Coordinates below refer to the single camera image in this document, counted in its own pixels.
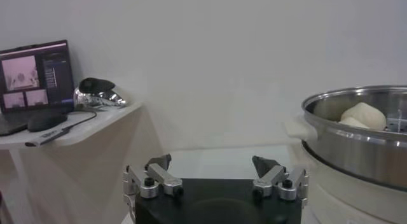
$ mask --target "pot rim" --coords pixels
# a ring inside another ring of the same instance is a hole
[[[380,92],[380,91],[389,91],[389,90],[398,90],[398,91],[406,91],[407,92],[407,85],[375,85],[375,86],[363,86],[363,87],[350,87],[350,88],[342,88],[338,90],[330,90],[327,92],[322,92],[319,94],[311,95],[310,97],[306,98],[302,104],[301,108],[304,111],[305,119],[311,119],[315,122],[321,123],[323,125],[327,125],[332,127],[336,130],[342,130],[344,132],[350,133],[357,133],[362,135],[369,135],[374,137],[379,137],[381,139],[389,139],[391,141],[403,141],[407,142],[407,134],[400,134],[397,132],[387,132],[383,130],[373,130],[373,129],[365,129],[360,127],[352,127],[345,124],[340,124],[338,122],[334,122],[331,120],[327,120],[321,118],[307,110],[307,107],[318,100],[327,99],[337,95],[345,95],[351,93],[372,93],[372,92]]]

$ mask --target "laptop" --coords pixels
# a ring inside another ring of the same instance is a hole
[[[36,114],[73,110],[66,40],[0,51],[0,136],[27,128]]]

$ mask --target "laptop screen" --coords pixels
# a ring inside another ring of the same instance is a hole
[[[1,111],[73,106],[67,41],[0,52]]]

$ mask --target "pot handle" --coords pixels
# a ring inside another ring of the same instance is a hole
[[[303,116],[294,117],[284,122],[286,134],[291,138],[304,141],[315,141],[318,138],[317,130],[305,121]]]

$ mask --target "stainless steel pot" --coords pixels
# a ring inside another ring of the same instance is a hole
[[[387,117],[385,130],[337,123],[359,102]],[[302,108],[309,125],[300,138],[314,157],[351,176],[407,191],[407,86],[335,90],[309,97]]]

